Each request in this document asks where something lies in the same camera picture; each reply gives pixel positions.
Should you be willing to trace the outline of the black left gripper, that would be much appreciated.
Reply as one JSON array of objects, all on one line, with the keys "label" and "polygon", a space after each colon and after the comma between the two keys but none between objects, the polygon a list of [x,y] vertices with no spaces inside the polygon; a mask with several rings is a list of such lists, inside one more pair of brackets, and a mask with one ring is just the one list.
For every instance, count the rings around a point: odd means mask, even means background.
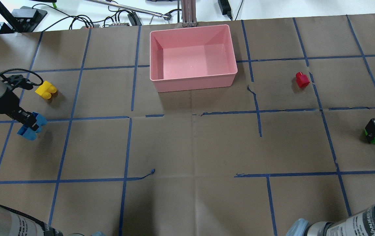
[{"label": "black left gripper", "polygon": [[13,92],[16,88],[33,89],[34,85],[22,75],[1,76],[0,85],[6,86],[6,91],[0,96],[0,114],[5,114],[13,120],[24,123],[20,132],[35,132],[42,127],[42,115],[37,112],[27,112],[19,106],[20,99]]}]

